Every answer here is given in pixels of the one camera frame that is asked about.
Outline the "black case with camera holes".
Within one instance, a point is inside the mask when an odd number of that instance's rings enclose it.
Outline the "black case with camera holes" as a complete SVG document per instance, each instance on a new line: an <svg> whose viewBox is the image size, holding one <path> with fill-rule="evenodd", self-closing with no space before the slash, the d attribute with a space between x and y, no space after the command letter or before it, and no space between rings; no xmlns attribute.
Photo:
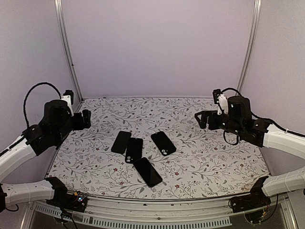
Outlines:
<svg viewBox="0 0 305 229"><path fill-rule="evenodd" d="M155 143L163 156L168 156L176 152L176 146L163 131L159 131L151 135L152 141Z"/></svg>

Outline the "large black phone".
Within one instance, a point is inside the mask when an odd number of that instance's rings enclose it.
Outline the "large black phone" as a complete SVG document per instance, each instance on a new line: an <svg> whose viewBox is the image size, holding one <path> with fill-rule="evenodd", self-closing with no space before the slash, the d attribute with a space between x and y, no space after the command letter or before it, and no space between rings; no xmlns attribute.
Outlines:
<svg viewBox="0 0 305 229"><path fill-rule="evenodd" d="M111 152L124 154L131 136L131 132L120 131L111 147Z"/></svg>

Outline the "small black phone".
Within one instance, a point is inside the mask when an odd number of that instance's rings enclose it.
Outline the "small black phone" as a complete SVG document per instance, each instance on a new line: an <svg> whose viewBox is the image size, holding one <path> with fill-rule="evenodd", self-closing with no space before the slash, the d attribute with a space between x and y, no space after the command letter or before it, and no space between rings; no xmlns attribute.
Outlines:
<svg viewBox="0 0 305 229"><path fill-rule="evenodd" d="M146 157L135 161L133 166L148 187L154 187L163 181L159 173Z"/></svg>

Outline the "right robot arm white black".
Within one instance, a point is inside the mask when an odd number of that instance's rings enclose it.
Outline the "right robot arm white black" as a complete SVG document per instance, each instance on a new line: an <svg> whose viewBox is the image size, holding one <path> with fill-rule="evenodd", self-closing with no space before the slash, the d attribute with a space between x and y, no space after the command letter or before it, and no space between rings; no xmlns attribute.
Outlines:
<svg viewBox="0 0 305 229"><path fill-rule="evenodd" d="M201 129L222 129L224 133L234 134L238 140L254 146L277 149L304 159L304 136L282 130L269 119L254 119L248 98L242 96L226 98L224 94L217 94L214 102L218 105L217 110L204 110L194 115ZM264 202L265 196L304 189L305 169L269 176L260 181L260 190L255 190L246 198L250 208L258 207Z"/></svg>

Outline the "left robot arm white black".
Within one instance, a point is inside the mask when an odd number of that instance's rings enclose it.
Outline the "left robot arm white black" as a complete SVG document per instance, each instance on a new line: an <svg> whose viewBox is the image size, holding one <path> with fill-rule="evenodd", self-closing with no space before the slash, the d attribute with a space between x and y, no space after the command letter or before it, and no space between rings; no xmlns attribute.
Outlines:
<svg viewBox="0 0 305 229"><path fill-rule="evenodd" d="M28 160L41 155L51 147L59 148L72 131L91 127L91 112L74 113L71 99L63 96L44 105L44 116L37 125L24 130L16 141L0 154L0 178L4 179ZM49 177L39 182L0 184L0 209L15 204L46 200L47 204L84 212L86 199L83 194L69 194L67 187L57 178Z"/></svg>

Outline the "floral patterned table mat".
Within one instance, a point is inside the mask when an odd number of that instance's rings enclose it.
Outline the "floral patterned table mat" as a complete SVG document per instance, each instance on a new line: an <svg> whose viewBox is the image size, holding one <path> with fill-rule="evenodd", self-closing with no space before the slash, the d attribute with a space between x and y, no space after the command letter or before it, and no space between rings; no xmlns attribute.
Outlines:
<svg viewBox="0 0 305 229"><path fill-rule="evenodd" d="M214 110L202 98L87 99L91 127L70 133L49 170L71 190L140 199L214 198L248 192L269 174L260 149L220 130L201 129L194 114ZM124 155L111 152L120 131L143 140L146 157L163 181L148 187ZM163 156L151 135L165 132L176 152Z"/></svg>

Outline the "left aluminium frame post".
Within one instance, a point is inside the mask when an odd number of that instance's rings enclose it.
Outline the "left aluminium frame post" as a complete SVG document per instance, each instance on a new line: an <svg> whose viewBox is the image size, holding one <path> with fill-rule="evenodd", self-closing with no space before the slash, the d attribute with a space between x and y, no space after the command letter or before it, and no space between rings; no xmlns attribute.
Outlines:
<svg viewBox="0 0 305 229"><path fill-rule="evenodd" d="M77 79L77 75L76 75L76 71L75 71L75 65L74 65L74 61L72 59L72 54L71 54L70 45L69 45L69 41L68 41L68 34L67 34L66 26L65 26L64 13L63 13L63 8L62 8L62 1L61 0L55 0L54 5L55 5L55 13L56 13L57 22L58 22L59 31L60 31L60 37L61 37L61 41L62 41L62 45L63 45L64 54L65 54L65 58L66 58L66 61L67 61L68 69L69 69L69 72L70 72L70 75L71 75L72 84L73 84L74 89L76 91L78 100L80 102L82 102L83 101L83 96L82 96L80 85L79 85L79 82L78 82L78 79Z"/></svg>

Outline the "aluminium frame post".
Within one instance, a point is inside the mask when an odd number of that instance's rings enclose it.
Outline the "aluminium frame post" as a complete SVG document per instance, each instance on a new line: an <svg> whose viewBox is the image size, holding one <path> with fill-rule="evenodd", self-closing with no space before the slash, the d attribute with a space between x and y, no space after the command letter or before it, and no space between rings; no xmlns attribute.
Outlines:
<svg viewBox="0 0 305 229"><path fill-rule="evenodd" d="M80 102L82 102L83 101L83 96L82 96L80 85L79 85L79 82L78 82L78 79L77 79L77 75L76 75L76 71L75 71L75 65L74 65L74 61L72 59L72 54L71 54L70 45L69 45L69 41L68 41L68 34L67 34L66 26L65 26L64 13L63 13L63 8L62 8L62 1L61 0L55 0L54 5L55 5L55 13L56 13L57 22L58 22L59 31L60 31L60 37L61 37L61 41L62 41L62 45L63 45L64 54L65 54L65 58L66 58L66 61L67 61L68 69L69 69L69 72L70 72L70 75L71 75L72 84L73 84L74 89L76 91L78 100Z"/></svg>
<svg viewBox="0 0 305 229"><path fill-rule="evenodd" d="M253 52L253 48L254 48L254 43L255 43L255 39L256 39L256 34L257 34L257 30L258 30L259 20L260 20L261 5L262 5L261 0L254 1L254 10L253 10L252 23L251 23L251 28L250 28L250 35L249 35L249 39L248 39L248 45L247 45L247 49L246 49L244 62L242 65L241 74L240 74L239 81L237 84L237 90L239 92L241 92L243 90L247 72L249 69L251 56L252 56L252 52Z"/></svg>

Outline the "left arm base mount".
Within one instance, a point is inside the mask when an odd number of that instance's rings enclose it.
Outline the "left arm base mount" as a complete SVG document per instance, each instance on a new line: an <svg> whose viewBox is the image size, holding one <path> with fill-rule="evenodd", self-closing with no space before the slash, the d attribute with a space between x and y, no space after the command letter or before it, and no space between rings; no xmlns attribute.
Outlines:
<svg viewBox="0 0 305 229"><path fill-rule="evenodd" d="M73 194L68 193L67 187L56 177L45 179L51 184L54 191L53 198L46 200L46 203L55 207L84 213L87 206L87 194L75 191Z"/></svg>

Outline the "right aluminium frame post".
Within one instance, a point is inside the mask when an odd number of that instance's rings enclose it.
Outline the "right aluminium frame post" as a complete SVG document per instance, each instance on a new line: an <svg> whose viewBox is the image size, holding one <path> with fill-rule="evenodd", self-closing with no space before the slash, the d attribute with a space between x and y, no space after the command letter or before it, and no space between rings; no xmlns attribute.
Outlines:
<svg viewBox="0 0 305 229"><path fill-rule="evenodd" d="M247 45L247 49L246 49L244 62L242 65L241 74L240 74L239 81L237 84L237 90L239 92L241 92L243 90L247 72L249 69L251 56L252 56L252 52L253 52L253 48L254 48L254 43L255 43L255 39L256 39L256 34L257 34L257 30L258 30L259 20L260 20L261 5L262 5L261 0L254 1L254 10L253 10L252 23L251 23L251 28L250 28L250 35L249 35L249 39L248 39L248 45Z"/></svg>

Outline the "front aluminium rail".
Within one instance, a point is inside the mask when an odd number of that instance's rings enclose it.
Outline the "front aluminium rail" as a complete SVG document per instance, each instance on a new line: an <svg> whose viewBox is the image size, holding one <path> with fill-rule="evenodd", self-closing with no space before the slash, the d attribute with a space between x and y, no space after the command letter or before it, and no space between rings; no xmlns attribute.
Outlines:
<svg viewBox="0 0 305 229"><path fill-rule="evenodd" d="M88 197L84 212L61 215L59 208L29 204L23 229L296 229L288 195L271 198L269 207L236 212L229 197L144 200Z"/></svg>

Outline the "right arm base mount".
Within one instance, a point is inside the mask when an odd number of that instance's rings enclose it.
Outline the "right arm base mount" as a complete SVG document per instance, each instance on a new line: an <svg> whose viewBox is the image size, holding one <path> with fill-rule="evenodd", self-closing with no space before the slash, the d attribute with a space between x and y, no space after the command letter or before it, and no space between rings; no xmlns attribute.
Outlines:
<svg viewBox="0 0 305 229"><path fill-rule="evenodd" d="M233 210L233 213L252 210L271 204L270 198L262 191L263 183L267 178L268 176L259 178L250 189L249 194L229 199L228 206Z"/></svg>

